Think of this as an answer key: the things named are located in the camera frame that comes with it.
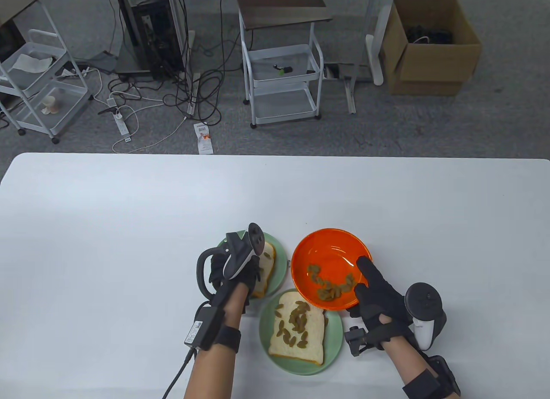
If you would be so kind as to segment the person's left hand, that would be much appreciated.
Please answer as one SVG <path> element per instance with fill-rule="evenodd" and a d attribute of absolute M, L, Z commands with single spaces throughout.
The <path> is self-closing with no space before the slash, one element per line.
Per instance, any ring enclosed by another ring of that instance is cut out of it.
<path fill-rule="evenodd" d="M 211 258 L 211 273 L 209 281 L 216 290 L 209 305 L 217 308 L 225 307 L 230 296 L 236 289 L 237 284 L 244 284 L 247 287 L 245 306 L 249 305 L 251 293 L 253 293 L 256 282 L 260 277 L 259 256 L 253 255 L 251 259 L 242 267 L 240 273 L 232 279 L 225 279 L 223 268 L 228 259 L 227 255 L 216 254 Z"/>

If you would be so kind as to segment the person's right hand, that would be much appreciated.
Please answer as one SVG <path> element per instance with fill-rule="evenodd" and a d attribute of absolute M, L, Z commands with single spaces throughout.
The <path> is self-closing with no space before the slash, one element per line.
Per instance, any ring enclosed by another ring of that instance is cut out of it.
<path fill-rule="evenodd" d="M 385 280 L 379 269 L 367 256 L 360 256 L 356 262 L 368 284 L 357 284 L 354 288 L 358 304 L 347 309 L 352 318 L 362 318 L 367 330 L 372 331 L 383 324 L 400 322 L 411 325 L 404 296 Z"/>

